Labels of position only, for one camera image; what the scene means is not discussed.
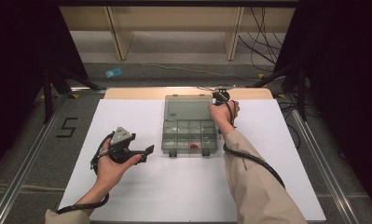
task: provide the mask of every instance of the finger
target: finger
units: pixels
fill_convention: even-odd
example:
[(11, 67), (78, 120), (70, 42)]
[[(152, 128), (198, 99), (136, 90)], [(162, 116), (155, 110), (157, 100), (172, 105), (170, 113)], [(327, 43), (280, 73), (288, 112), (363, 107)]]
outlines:
[(110, 141), (111, 141), (111, 138), (107, 138), (106, 141), (103, 143), (103, 146), (102, 146), (101, 150), (102, 149), (109, 149)]
[(134, 156), (130, 157), (127, 161), (125, 161), (122, 164), (125, 166), (125, 169), (128, 169), (131, 166), (133, 166), (134, 164), (136, 164), (136, 162), (138, 162), (141, 158), (142, 158), (142, 155), (137, 154), (137, 155), (134, 155)]
[(234, 101), (232, 100), (232, 102), (234, 103), (234, 110), (235, 111), (239, 111), (241, 108), (239, 107), (239, 102), (238, 101)]

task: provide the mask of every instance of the black tape marking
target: black tape marking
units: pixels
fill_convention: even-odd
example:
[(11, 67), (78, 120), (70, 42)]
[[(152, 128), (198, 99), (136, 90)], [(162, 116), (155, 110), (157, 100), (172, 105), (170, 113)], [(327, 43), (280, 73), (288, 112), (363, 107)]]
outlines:
[(73, 132), (75, 131), (76, 127), (65, 127), (66, 122), (69, 119), (78, 119), (78, 118), (66, 118), (62, 124), (61, 130), (71, 130), (71, 132), (68, 135), (57, 135), (57, 138), (68, 138), (68, 137), (73, 136)]

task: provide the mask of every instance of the gray floor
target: gray floor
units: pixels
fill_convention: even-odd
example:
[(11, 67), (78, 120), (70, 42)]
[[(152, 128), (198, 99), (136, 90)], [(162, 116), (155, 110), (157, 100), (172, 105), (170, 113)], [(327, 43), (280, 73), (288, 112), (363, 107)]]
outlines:
[[(85, 63), (90, 80), (107, 87), (148, 87), (148, 86), (216, 86), (228, 84), (237, 86), (253, 85), (258, 74), (269, 75), (255, 68), (251, 63), (251, 53), (241, 42), (238, 43), (234, 61), (228, 61), (222, 41), (222, 35), (216, 33), (144, 33), (138, 32), (132, 41), (131, 52), (127, 60), (119, 61), (113, 49), (111, 35), (105, 32), (73, 32), (73, 37)], [(242, 35), (251, 44), (248, 34)], [(280, 46), (273, 36), (269, 43)], [(258, 46), (258, 50), (269, 56), (267, 48)], [(258, 55), (253, 55), (254, 63), (262, 69), (273, 68), (271, 63)], [(144, 63), (156, 64), (146, 66)], [(121, 76), (108, 78), (105, 72), (120, 68)], [(268, 84), (272, 93), (280, 93), (279, 78)], [(78, 83), (69, 80), (73, 87)], [(57, 113), (47, 137), (39, 148), (40, 153), (33, 163), (19, 195), (11, 204), (4, 223), (43, 223), (47, 208), (55, 209), (61, 201), (64, 189), (73, 172), (74, 165), (90, 126), (95, 108), (103, 93), (83, 91), (77, 97), (60, 96), (54, 99)], [(288, 102), (281, 98), (278, 102)], [(295, 144), (300, 141), (299, 156), (304, 163), (310, 182), (325, 212), (325, 223), (347, 223), (340, 214), (335, 198), (324, 181), (319, 167), (313, 158), (305, 137), (301, 134), (294, 112), (285, 111), (283, 115), (296, 132), (289, 129)], [(67, 122), (76, 127), (73, 136), (59, 138), (69, 134), (62, 125), (66, 118), (76, 118)], [(310, 126), (316, 142), (319, 144), (331, 170), (346, 198), (353, 208), (359, 223), (372, 224), (372, 202), (351, 170), (345, 159), (339, 157), (335, 139), (319, 117), (313, 106), (307, 107), (307, 124)], [(0, 162), (0, 200), (5, 195), (25, 158), (33, 148), (34, 140), (42, 129), (44, 120), (44, 101), (41, 93), (36, 96), (35, 108), (20, 132), (17, 144), (7, 151)]]

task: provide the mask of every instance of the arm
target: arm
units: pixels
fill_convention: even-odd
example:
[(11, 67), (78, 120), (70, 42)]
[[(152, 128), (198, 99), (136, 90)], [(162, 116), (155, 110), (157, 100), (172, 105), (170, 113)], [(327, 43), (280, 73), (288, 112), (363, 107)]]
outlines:
[[(238, 102), (228, 103), (231, 110), (236, 111), (236, 118), (240, 110)], [(262, 159), (255, 147), (230, 125), (225, 105), (210, 105), (209, 109), (228, 148)], [(229, 190), (237, 206), (238, 223), (307, 223), (286, 190), (268, 170), (228, 153), (224, 160)]]
[[(107, 139), (102, 149), (108, 149), (110, 144), (110, 138)], [(98, 203), (104, 196), (121, 180), (124, 173), (132, 167), (138, 160), (141, 159), (141, 155), (135, 155), (129, 158), (126, 162), (118, 164), (112, 161), (108, 156), (103, 156), (98, 161), (98, 174), (96, 181), (92, 188), (81, 197), (75, 205), (83, 203)], [(58, 215), (52, 211), (46, 212), (46, 224), (49, 223), (90, 223), (88, 218), (94, 209), (83, 209), (63, 213)]]

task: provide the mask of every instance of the aluminum rail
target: aluminum rail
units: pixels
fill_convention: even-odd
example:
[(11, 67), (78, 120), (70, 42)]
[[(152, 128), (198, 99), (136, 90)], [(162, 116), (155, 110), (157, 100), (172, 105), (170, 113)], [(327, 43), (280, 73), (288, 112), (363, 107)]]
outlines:
[(342, 187), (339, 185), (338, 180), (329, 166), (327, 160), (324, 157), (323, 152), (320, 150), (319, 145), (317, 144), (316, 139), (314, 138), (312, 131), (306, 121), (303, 121), (301, 116), (296, 110), (293, 112), (293, 116), (296, 119), (296, 123), (301, 130), (302, 135), (305, 138), (305, 141), (310, 149), (310, 152), (317, 163), (317, 167), (320, 170), (320, 173), (323, 176), (325, 184), (328, 187), (328, 190), (331, 193), (331, 196), (334, 199), (334, 202), (337, 205), (339, 213), (342, 215), (342, 218), (346, 224), (358, 224), (360, 221), (354, 213), (351, 203), (349, 202), (345, 192)]
[(4, 223), (8, 213), (15, 200), (17, 199), (18, 194), (21, 191), (22, 185), (25, 182), (28, 174), (32, 170), (34, 162), (39, 155), (42, 146), (44, 145), (47, 139), (47, 133), (51, 130), (52, 124), (57, 118), (58, 112), (60, 111), (64, 101), (66, 100), (67, 95), (61, 95), (58, 99), (57, 107), (55, 108), (51, 118), (45, 124), (43, 124), (38, 136), (34, 140), (31, 149), (26, 155), (23, 163), (12, 180), (11, 184), (8, 186), (7, 191), (3, 198), (0, 201), (0, 224)]

